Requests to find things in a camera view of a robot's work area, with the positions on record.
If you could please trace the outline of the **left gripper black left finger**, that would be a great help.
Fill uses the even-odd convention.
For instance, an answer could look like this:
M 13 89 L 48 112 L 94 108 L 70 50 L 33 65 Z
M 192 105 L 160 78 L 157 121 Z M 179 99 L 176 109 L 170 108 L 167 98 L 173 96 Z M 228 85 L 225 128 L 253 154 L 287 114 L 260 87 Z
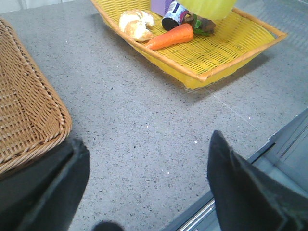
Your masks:
M 66 231 L 90 174 L 90 153 L 66 139 L 43 157 L 0 178 L 2 231 Z

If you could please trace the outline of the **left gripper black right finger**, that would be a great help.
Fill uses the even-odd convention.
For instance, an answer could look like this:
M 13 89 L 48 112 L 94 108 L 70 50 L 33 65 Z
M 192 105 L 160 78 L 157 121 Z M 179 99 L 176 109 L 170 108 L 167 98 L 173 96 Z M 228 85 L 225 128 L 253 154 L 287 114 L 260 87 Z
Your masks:
M 207 178 L 223 231 L 306 231 L 308 199 L 250 164 L 214 130 Z

